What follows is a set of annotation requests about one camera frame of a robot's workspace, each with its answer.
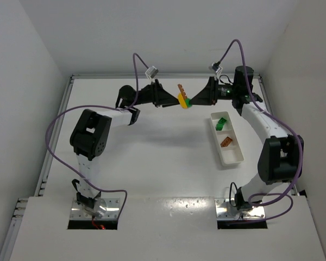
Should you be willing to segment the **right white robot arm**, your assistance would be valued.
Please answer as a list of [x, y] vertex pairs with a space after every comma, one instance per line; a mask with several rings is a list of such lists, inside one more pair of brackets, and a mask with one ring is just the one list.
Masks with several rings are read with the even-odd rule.
[[220, 84], [217, 74], [190, 101], [191, 105], [215, 105], [219, 100], [230, 100], [263, 144], [257, 174], [236, 190], [237, 209], [263, 206], [263, 197], [283, 183], [289, 184], [284, 192], [288, 194], [302, 174], [303, 138], [267, 111], [262, 98], [253, 92], [253, 74], [251, 67], [238, 66], [230, 84]]

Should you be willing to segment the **yellow lego brick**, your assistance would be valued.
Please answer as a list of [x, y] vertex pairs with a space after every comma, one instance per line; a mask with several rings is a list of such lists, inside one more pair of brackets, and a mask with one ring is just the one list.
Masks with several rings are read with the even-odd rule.
[[188, 109], [186, 103], [185, 103], [185, 100], [183, 99], [183, 97], [181, 96], [181, 94], [178, 94], [177, 96], [177, 99], [179, 101], [179, 104], [180, 106], [183, 108], [183, 109]]

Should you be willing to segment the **brown lego brick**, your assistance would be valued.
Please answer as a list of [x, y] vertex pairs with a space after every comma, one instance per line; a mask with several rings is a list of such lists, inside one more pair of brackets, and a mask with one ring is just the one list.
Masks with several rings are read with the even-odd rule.
[[184, 100], [187, 99], [187, 95], [186, 95], [186, 92], [185, 92], [183, 86], [181, 84], [177, 84], [177, 86], [178, 86], [178, 89], [179, 89], [180, 94], [183, 97], [183, 99]]
[[224, 148], [224, 147], [228, 147], [228, 146], [230, 146], [230, 145], [232, 145], [233, 144], [233, 139], [231, 138], [231, 137], [229, 137], [229, 136], [227, 136], [221, 143], [220, 143], [220, 146], [222, 147], [222, 148]]

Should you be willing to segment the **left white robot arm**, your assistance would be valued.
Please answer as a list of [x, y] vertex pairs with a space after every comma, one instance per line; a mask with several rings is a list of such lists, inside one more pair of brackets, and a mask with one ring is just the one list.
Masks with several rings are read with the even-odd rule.
[[85, 109], [70, 137], [70, 144], [77, 156], [80, 178], [73, 179], [76, 201], [84, 212], [96, 218], [109, 215], [106, 201], [101, 191], [91, 184], [99, 173], [99, 157], [104, 152], [109, 132], [119, 126], [133, 125], [140, 111], [131, 105], [151, 103], [155, 107], [178, 105], [176, 97], [165, 91], [157, 79], [139, 91], [129, 85], [120, 88], [115, 110], [93, 111]]

